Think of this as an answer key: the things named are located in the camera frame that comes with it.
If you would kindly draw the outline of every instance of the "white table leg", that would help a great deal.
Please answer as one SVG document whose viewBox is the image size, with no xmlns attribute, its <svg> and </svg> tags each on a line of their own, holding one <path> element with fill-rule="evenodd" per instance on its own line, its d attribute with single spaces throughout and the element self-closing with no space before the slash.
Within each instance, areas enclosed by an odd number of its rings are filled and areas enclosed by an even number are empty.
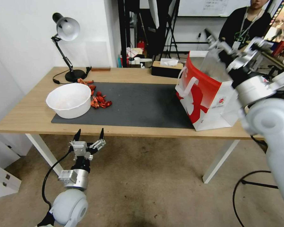
<svg viewBox="0 0 284 227">
<path fill-rule="evenodd" d="M 233 151 L 233 149 L 237 146 L 239 141 L 240 140 L 229 140 L 224 144 L 223 148 L 219 151 L 214 161 L 202 177 L 204 183 L 208 183 L 212 179 L 212 177 L 215 175 L 215 173 L 218 171 L 218 169 Z"/>
<path fill-rule="evenodd" d="M 47 161 L 47 163 L 50 166 L 53 166 L 57 162 L 57 159 L 55 158 L 55 156 L 50 151 L 50 149 L 45 144 L 45 142 L 43 141 L 43 139 L 41 138 L 41 136 L 39 134 L 29 134 L 29 133 L 26 133 L 25 135 L 29 138 L 29 140 L 33 143 L 35 148 L 39 151 L 39 153 L 43 156 L 43 158 Z M 63 170 L 63 168 L 58 163 L 54 167 L 53 170 L 56 172 L 57 175 L 59 175 L 60 172 Z"/>
</svg>

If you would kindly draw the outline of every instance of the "tissue box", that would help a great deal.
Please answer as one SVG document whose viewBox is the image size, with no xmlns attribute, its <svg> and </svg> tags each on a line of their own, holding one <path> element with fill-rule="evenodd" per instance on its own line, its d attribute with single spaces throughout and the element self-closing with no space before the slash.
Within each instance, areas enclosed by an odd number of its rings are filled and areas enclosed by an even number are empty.
<svg viewBox="0 0 284 227">
<path fill-rule="evenodd" d="M 162 66 L 159 61 L 154 61 L 151 68 L 151 74 L 153 76 L 178 78 L 182 68 L 182 63 L 178 63 L 176 66 Z"/>
</svg>

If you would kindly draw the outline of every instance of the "bag handle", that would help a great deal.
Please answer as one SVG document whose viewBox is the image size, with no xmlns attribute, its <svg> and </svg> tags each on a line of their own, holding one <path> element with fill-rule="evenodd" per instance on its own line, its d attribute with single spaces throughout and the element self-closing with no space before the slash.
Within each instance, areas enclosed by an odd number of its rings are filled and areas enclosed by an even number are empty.
<svg viewBox="0 0 284 227">
<path fill-rule="evenodd" d="M 175 87 L 176 91 L 179 93 L 179 95 L 180 95 L 182 98 L 186 97 L 186 96 L 189 94 L 189 92 L 190 92 L 190 90 L 192 89 L 192 87 L 193 87 L 194 84 L 198 84 L 198 83 L 199 83 L 199 80 L 198 80 L 197 78 L 192 77 L 192 78 L 190 79 L 190 81 L 189 81 L 189 83 L 188 83 L 188 85 L 187 85 L 187 87 L 186 87 L 185 90 L 183 90 L 183 89 L 180 87 L 180 84 L 179 84 L 180 76 L 181 76 L 181 74 L 184 72 L 184 70 L 186 70 L 186 69 L 187 69 L 187 67 L 184 66 L 183 69 L 180 71 L 179 76 L 178 76 L 178 80 L 177 80 L 177 85 L 176 85 L 176 87 Z"/>
</svg>

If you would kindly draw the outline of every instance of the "lamp shade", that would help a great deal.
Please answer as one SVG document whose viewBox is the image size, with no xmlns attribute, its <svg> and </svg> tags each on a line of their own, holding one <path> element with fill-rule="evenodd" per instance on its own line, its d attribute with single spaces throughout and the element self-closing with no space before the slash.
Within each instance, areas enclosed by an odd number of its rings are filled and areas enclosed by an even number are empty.
<svg viewBox="0 0 284 227">
<path fill-rule="evenodd" d="M 57 24 L 57 33 L 61 39 L 71 41 L 78 36 L 80 25 L 73 18 L 63 17 L 60 13 L 54 13 L 53 20 Z"/>
</svg>

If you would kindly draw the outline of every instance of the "lamp arm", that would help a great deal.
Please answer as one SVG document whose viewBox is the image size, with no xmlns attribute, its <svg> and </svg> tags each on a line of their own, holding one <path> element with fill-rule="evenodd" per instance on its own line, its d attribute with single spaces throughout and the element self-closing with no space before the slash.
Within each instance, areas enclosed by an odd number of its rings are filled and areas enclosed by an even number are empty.
<svg viewBox="0 0 284 227">
<path fill-rule="evenodd" d="M 73 65 L 70 62 L 70 60 L 63 54 L 62 50 L 60 49 L 58 42 L 61 40 L 60 38 L 57 37 L 58 34 L 56 34 L 55 36 L 53 36 L 51 39 L 52 41 L 55 43 L 57 49 L 59 50 L 60 54 L 62 55 L 63 60 L 65 61 L 65 63 L 67 64 L 67 66 L 69 67 L 69 71 L 70 72 L 74 72 L 73 70 Z"/>
</svg>

